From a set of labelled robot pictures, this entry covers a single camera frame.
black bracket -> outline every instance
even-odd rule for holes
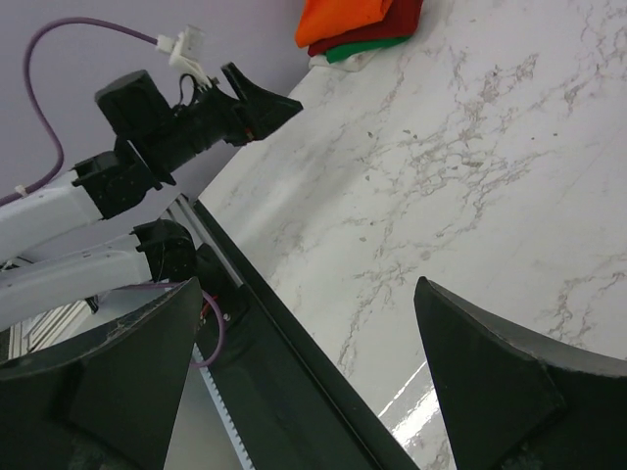
[[[196,249],[187,229],[171,220],[156,220],[134,228],[145,253],[153,281],[181,282],[196,275]]]

marble countertop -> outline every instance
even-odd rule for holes
[[[627,8],[426,0],[357,73],[200,200],[423,470],[455,468],[413,311],[419,276],[627,356]]]

orange cloth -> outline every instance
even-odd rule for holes
[[[296,44],[306,47],[320,39],[382,21],[392,0],[306,0],[296,30]]]

lavender wall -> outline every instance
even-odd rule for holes
[[[0,193],[30,183],[53,163],[53,147],[30,109],[21,76],[22,52],[32,33],[66,16],[90,16],[157,35],[175,36],[187,24],[207,33],[203,66],[234,62],[260,86],[288,92],[307,72],[307,54],[293,35],[304,0],[9,0],[0,17],[3,59],[0,90]],[[167,57],[152,46],[93,26],[68,26],[48,34],[37,47],[33,83],[41,106],[64,144],[66,168],[109,150],[113,132],[93,102],[102,86],[129,71],[146,69],[164,95],[178,97],[177,76]],[[151,194],[144,204],[30,251],[41,259],[100,243],[157,217],[177,192],[196,196],[233,155],[217,145],[179,170],[177,188]]]

green cloth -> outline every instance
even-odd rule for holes
[[[349,42],[341,46],[333,47],[324,53],[329,64],[344,61],[359,52],[371,51],[385,47],[396,46],[407,41],[411,36],[390,37],[387,39],[376,39],[373,41]]]

